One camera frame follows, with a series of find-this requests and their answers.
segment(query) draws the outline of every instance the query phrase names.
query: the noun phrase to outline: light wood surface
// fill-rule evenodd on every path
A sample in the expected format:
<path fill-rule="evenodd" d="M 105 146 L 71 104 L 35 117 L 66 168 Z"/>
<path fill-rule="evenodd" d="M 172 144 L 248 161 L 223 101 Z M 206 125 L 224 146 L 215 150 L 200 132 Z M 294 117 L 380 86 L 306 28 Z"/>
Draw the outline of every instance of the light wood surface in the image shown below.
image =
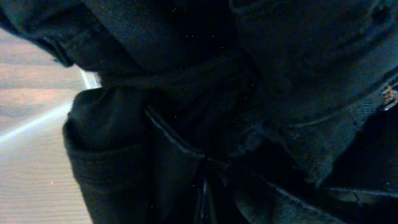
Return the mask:
<path fill-rule="evenodd" d="M 62 126 L 79 69 L 0 30 L 0 223 L 91 223 Z"/>

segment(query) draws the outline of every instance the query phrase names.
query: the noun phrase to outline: zipper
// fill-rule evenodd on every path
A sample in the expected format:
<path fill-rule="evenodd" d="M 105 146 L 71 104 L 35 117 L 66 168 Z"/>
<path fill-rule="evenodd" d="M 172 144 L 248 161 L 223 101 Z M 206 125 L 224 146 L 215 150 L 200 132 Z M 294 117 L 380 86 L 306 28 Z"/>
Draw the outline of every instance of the zipper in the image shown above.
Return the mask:
<path fill-rule="evenodd" d="M 391 81 L 386 88 L 383 90 L 382 95 L 384 96 L 384 104 L 382 106 L 383 111 L 388 111 L 398 104 L 398 91 L 394 88 L 398 86 L 398 77 Z"/>

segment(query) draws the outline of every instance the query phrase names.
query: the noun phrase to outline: wooden floor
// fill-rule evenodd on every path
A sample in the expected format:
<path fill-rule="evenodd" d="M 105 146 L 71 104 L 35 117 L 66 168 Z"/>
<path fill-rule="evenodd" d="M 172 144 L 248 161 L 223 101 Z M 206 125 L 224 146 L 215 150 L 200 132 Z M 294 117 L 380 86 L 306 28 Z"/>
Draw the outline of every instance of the wooden floor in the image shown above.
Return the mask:
<path fill-rule="evenodd" d="M 77 67 L 0 30 L 0 223 L 91 223 L 61 135 L 85 89 Z"/>

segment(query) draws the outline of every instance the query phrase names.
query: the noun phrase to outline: black fabric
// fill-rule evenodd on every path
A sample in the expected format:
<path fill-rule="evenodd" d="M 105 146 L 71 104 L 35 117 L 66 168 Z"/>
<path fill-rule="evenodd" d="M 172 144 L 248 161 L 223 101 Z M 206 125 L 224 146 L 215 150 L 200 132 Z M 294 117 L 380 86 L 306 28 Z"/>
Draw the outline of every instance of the black fabric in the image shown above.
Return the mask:
<path fill-rule="evenodd" d="M 94 223 L 189 222 L 204 170 L 220 223 L 397 222 L 397 110 L 379 111 L 397 1 L 0 8 L 3 29 L 101 77 L 63 127 Z"/>

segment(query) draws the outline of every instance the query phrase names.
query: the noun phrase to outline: clothing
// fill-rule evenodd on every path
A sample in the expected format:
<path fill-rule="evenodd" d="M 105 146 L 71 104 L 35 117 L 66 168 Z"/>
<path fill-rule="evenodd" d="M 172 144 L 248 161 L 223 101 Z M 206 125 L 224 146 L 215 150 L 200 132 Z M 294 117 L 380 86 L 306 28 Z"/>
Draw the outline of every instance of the clothing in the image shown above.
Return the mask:
<path fill-rule="evenodd" d="M 397 3 L 2 0 L 0 25 L 101 77 L 63 127 L 94 223 L 202 195 L 219 223 L 396 223 Z"/>

